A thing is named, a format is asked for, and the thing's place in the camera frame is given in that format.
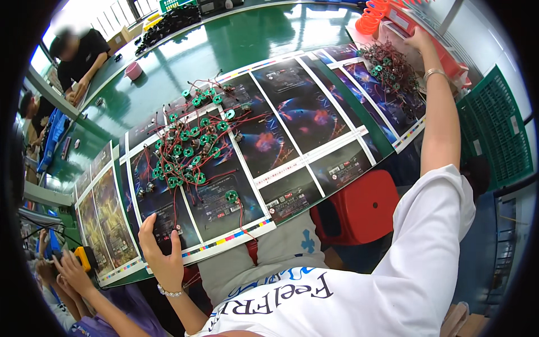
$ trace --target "pile of black parts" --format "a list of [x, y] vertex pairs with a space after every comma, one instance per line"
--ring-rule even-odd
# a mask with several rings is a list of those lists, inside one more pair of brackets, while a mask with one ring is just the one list
[[188, 3], [171, 9], [163, 14], [163, 18], [155, 26], [150, 27], [142, 38], [142, 44], [137, 48], [135, 55], [138, 56], [146, 48], [185, 27], [200, 22], [201, 13], [195, 3]]

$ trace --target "printed poster sheet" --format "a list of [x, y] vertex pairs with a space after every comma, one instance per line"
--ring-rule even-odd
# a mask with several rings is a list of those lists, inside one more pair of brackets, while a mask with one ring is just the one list
[[[425, 128], [425, 101], [398, 91], [386, 92], [368, 71], [367, 61], [356, 55], [354, 44], [326, 47], [313, 52], [350, 89], [376, 121], [397, 153]], [[409, 118], [406, 112], [417, 118]]]
[[120, 200], [111, 142], [81, 175], [75, 194], [79, 230], [98, 262], [99, 284], [111, 284], [144, 268]]
[[[361, 119], [301, 51], [221, 75], [217, 82], [233, 88], [222, 95], [221, 105], [185, 111], [185, 99], [180, 98], [120, 141], [122, 200], [135, 245], [140, 225], [156, 212], [158, 245], [165, 254], [170, 252], [170, 232], [179, 229], [185, 265], [251, 239], [240, 230], [239, 207], [226, 202], [226, 191], [238, 192], [243, 228], [256, 237], [382, 160]], [[207, 178], [214, 178], [197, 188], [183, 184], [172, 190], [166, 181], [152, 178], [150, 169], [157, 163], [152, 150], [168, 129], [172, 112], [192, 127], [201, 118], [222, 118], [224, 109], [244, 103], [250, 103], [252, 110], [249, 121], [239, 127], [244, 138], [236, 142], [228, 131], [218, 140], [220, 155], [201, 169]], [[137, 195], [149, 183], [154, 190]]]

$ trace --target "black t-shirt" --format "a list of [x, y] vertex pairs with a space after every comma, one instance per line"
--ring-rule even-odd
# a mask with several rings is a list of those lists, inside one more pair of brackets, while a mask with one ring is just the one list
[[66, 91], [71, 88], [73, 81], [80, 81], [90, 70], [98, 55], [109, 50], [110, 47], [101, 33], [93, 28], [90, 29], [88, 34], [80, 39], [79, 50], [75, 57], [71, 61], [61, 61], [58, 65], [58, 79], [62, 84], [62, 89]]
[[43, 96], [39, 98], [39, 108], [37, 109], [36, 115], [32, 118], [32, 125], [34, 126], [34, 129], [36, 129], [38, 137], [39, 134], [41, 134], [41, 131], [43, 131], [45, 128], [45, 125], [47, 125], [43, 119], [45, 117], [49, 117], [54, 109], [56, 109], [56, 107], [47, 101]]

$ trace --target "green table surface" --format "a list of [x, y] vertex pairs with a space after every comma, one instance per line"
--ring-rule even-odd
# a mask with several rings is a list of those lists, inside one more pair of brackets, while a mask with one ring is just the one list
[[[87, 119], [73, 123], [68, 130], [72, 141], [67, 158], [60, 158], [61, 151], [54, 154], [45, 186], [71, 193], [80, 174], [109, 140], [115, 146], [141, 118], [178, 98], [189, 88], [187, 81], [213, 78], [219, 70], [226, 73], [287, 52], [350, 43], [345, 27], [359, 16], [353, 7], [326, 4], [278, 4], [233, 13], [180, 34], [143, 55], [138, 62], [144, 73], [136, 81], [124, 78], [123, 73], [110, 78], [133, 58], [136, 47], [131, 42], [120, 50], [120, 62], [110, 59], [92, 80], [88, 97], [106, 84], [84, 108]], [[391, 154], [391, 144], [363, 106], [331, 70], [320, 61], [316, 63], [360, 116], [382, 155]], [[100, 107], [95, 105], [98, 97], [105, 102]], [[99, 135], [91, 132], [96, 128], [102, 129]], [[80, 139], [78, 149], [74, 148], [76, 139]], [[113, 285], [148, 277], [141, 270]]]

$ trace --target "silver bracelet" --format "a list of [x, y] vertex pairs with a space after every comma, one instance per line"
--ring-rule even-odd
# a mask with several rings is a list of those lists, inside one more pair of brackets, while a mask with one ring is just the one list
[[163, 289], [163, 287], [159, 283], [157, 284], [157, 289], [159, 289], [159, 292], [161, 293], [161, 295], [165, 295], [168, 297], [178, 297], [182, 294], [181, 291], [178, 291], [175, 293], [169, 293], [168, 291], [165, 291], [165, 289]]
[[427, 80], [429, 79], [430, 75], [432, 74], [441, 74], [445, 76], [446, 80], [450, 82], [449, 77], [447, 77], [446, 73], [443, 70], [440, 69], [429, 69], [423, 76], [423, 82], [425, 82], [425, 85], [427, 85]]

